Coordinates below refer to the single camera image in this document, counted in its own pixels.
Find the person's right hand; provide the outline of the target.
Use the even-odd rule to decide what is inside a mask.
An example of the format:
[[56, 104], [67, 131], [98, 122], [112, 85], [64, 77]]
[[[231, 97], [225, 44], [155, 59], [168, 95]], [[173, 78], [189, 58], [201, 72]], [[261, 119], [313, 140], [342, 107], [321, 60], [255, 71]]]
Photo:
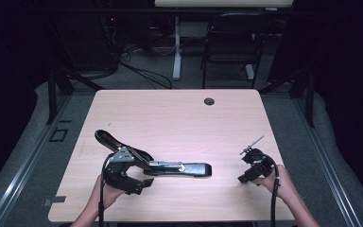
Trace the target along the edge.
[[262, 178], [262, 186], [264, 186], [269, 192], [273, 192], [274, 183], [277, 179], [276, 171], [279, 171], [277, 196], [283, 201], [289, 201], [297, 195], [297, 190], [283, 165], [277, 165], [277, 167], [272, 169], [269, 176]]

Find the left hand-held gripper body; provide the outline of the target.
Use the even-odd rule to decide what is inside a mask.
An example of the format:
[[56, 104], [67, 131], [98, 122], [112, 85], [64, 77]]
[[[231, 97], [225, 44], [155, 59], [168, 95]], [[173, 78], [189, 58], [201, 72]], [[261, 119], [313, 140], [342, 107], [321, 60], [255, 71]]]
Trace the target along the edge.
[[127, 175], [127, 170], [134, 162], [134, 157], [126, 147], [118, 148], [104, 161], [101, 171], [103, 183], [120, 190], [125, 190], [128, 184], [136, 184], [137, 180]]

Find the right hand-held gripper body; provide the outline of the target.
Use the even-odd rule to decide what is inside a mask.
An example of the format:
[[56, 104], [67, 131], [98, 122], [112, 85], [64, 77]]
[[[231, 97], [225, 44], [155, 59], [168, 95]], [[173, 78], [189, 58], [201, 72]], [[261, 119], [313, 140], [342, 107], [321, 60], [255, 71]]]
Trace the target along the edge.
[[249, 164], [251, 166], [246, 171], [253, 172], [256, 175], [256, 178], [259, 178], [261, 176], [264, 177], [269, 176], [272, 172], [272, 169], [276, 166], [275, 161], [270, 156], [266, 155], [259, 148], [253, 147], [257, 142], [259, 142], [263, 138], [264, 136], [261, 136], [251, 145], [247, 146], [245, 149], [243, 149], [240, 152], [240, 155], [242, 155], [242, 160], [246, 164]]

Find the person's left hand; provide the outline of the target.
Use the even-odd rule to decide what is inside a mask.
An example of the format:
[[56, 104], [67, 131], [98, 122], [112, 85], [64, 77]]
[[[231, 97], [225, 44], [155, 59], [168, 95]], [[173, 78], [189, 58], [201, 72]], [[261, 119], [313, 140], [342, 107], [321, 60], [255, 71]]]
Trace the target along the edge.
[[124, 194], [124, 191], [120, 189], [113, 188], [107, 184], [101, 184], [101, 176], [98, 176], [95, 181], [95, 186], [88, 199], [86, 209], [90, 212], [98, 211], [98, 203], [103, 201], [103, 207], [105, 209], [112, 206], [118, 197]]

